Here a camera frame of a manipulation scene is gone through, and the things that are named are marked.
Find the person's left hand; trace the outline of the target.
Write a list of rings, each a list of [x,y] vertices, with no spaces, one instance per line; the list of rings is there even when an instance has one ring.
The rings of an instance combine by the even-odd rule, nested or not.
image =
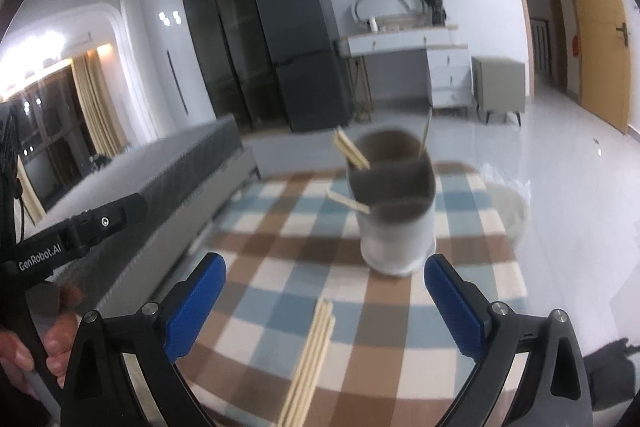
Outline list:
[[[81,303],[82,294],[78,287],[72,285],[63,285],[60,291],[61,311],[42,342],[48,354],[49,372],[63,388],[70,352],[78,329],[78,316],[74,308]],[[32,354],[9,329],[1,329],[1,366],[11,385],[35,398],[36,394],[25,377],[26,373],[34,370]]]

